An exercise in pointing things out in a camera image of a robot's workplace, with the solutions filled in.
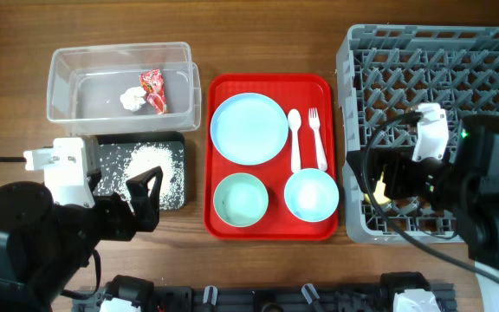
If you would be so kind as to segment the yellow plastic cup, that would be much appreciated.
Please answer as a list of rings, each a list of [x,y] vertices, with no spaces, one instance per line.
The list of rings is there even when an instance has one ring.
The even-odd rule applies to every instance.
[[[385,195],[386,184],[383,182],[383,178],[384,174],[381,174],[379,180],[376,182],[373,196],[379,205],[388,205],[392,200]]]

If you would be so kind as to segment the light blue bowl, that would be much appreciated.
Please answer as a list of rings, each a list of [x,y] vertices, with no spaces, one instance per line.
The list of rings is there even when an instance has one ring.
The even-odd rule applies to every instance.
[[[335,180],[314,168],[294,173],[284,186],[283,197],[288,210],[308,223],[327,220],[337,211],[340,202]]]

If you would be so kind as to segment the green bowl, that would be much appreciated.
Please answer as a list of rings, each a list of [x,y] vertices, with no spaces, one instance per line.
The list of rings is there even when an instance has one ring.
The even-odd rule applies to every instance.
[[[220,181],[212,202],[222,221],[236,228],[245,228],[263,218],[268,210],[269,194],[260,179],[238,172]]]

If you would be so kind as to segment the white napkin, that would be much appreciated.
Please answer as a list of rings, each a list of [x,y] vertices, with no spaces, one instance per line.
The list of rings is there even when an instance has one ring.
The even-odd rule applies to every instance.
[[[146,91],[142,87],[133,87],[120,96],[120,102],[124,109],[137,112],[146,103]]]

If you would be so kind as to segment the red snack wrapper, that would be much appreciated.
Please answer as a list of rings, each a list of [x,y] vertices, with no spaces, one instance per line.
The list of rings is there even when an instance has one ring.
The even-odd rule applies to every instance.
[[[167,104],[164,90],[164,79],[156,68],[139,77],[141,87],[146,91],[146,100],[155,109],[156,114],[166,114]]]

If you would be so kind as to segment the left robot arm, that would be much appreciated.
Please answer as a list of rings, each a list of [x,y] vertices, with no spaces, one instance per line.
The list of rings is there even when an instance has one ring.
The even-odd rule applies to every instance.
[[[66,288],[77,270],[94,261],[101,241],[129,241],[159,223],[163,178],[154,167],[126,182],[130,201],[114,193],[94,207],[61,205],[36,182],[0,187],[0,311],[49,311],[58,296],[82,299]]]

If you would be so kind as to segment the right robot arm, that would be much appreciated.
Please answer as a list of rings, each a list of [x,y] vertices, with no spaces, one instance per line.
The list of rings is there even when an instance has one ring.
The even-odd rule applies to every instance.
[[[499,287],[499,116],[464,117],[453,161],[444,156],[448,126],[442,113],[401,114],[378,125],[372,136],[377,138],[401,122],[416,125],[414,147],[379,148],[369,141],[362,149],[347,153],[360,189],[387,226],[405,241]],[[420,197],[434,209],[452,211],[457,235],[467,244],[472,262],[434,250],[397,226],[375,198],[379,181],[389,199]]]

